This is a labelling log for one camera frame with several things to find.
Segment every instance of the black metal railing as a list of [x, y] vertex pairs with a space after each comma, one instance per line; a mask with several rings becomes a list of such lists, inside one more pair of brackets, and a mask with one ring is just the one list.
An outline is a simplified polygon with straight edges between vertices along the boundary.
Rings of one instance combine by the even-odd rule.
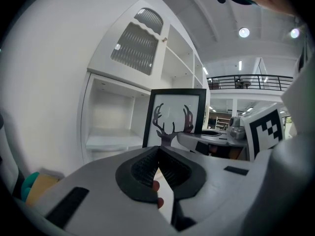
[[278, 75], [242, 74], [208, 78], [210, 90], [217, 89], [262, 89], [285, 91], [293, 78]]

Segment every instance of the ceiling light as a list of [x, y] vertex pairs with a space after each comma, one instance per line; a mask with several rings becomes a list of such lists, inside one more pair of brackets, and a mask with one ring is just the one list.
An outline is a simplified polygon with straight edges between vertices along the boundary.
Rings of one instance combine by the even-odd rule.
[[248, 37], [250, 35], [250, 30], [247, 28], [241, 28], [240, 31], [238, 32], [238, 34], [241, 37]]
[[297, 38], [300, 35], [299, 29], [295, 28], [291, 31], [291, 37], [292, 38]]
[[206, 75], [209, 75], [209, 73], [205, 67], [203, 67], [203, 70], [205, 71]]

